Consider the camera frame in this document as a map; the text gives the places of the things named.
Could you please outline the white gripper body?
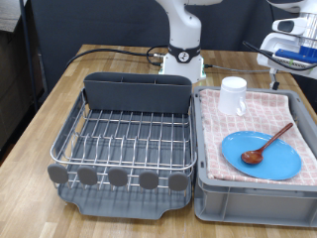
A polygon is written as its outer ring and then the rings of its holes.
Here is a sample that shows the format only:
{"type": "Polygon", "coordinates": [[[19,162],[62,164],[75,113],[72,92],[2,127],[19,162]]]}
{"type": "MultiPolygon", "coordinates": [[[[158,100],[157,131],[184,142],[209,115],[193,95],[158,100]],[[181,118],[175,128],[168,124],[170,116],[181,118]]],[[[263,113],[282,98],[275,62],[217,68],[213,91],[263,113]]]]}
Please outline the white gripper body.
{"type": "Polygon", "coordinates": [[[257,53],[259,65],[317,79],[315,40],[271,33],[265,37],[257,53]]]}

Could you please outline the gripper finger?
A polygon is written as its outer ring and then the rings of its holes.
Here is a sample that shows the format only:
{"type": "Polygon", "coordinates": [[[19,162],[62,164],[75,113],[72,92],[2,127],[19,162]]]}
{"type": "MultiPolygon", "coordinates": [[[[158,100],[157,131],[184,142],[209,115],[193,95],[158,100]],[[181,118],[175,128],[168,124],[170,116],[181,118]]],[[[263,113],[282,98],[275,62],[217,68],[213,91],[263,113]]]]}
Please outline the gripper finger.
{"type": "Polygon", "coordinates": [[[279,82],[276,80],[276,74],[277,74],[277,70],[275,68],[271,68],[269,70],[269,76],[271,79],[269,88],[272,90],[278,90],[278,87],[279,87],[279,82]]]}

